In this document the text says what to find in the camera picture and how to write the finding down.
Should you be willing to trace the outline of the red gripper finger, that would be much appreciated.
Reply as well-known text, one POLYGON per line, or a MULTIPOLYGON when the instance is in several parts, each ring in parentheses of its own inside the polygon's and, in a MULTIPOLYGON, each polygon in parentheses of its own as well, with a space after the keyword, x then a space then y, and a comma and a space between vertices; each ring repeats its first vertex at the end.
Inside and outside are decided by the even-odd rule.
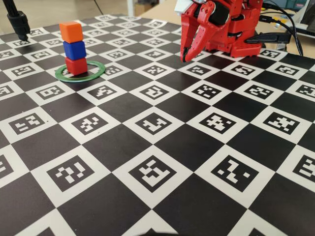
POLYGON ((193 42, 196 43, 198 50, 201 52, 205 47, 207 41, 218 31, 218 27, 213 24, 200 25, 193 37, 193 42))
POLYGON ((192 60, 200 52, 196 43, 193 42, 193 37, 199 27, 199 23, 195 17, 182 14, 181 26, 182 35, 180 58, 182 62, 187 62, 192 60))

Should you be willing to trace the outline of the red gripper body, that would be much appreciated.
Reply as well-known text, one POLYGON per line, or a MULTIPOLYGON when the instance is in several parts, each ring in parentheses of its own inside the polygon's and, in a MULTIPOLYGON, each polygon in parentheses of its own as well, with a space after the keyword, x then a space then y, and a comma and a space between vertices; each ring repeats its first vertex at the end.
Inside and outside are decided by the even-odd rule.
POLYGON ((228 22, 231 11, 231 3, 225 0, 187 0, 181 5, 181 15, 195 17, 199 25, 213 24, 218 28, 228 22))

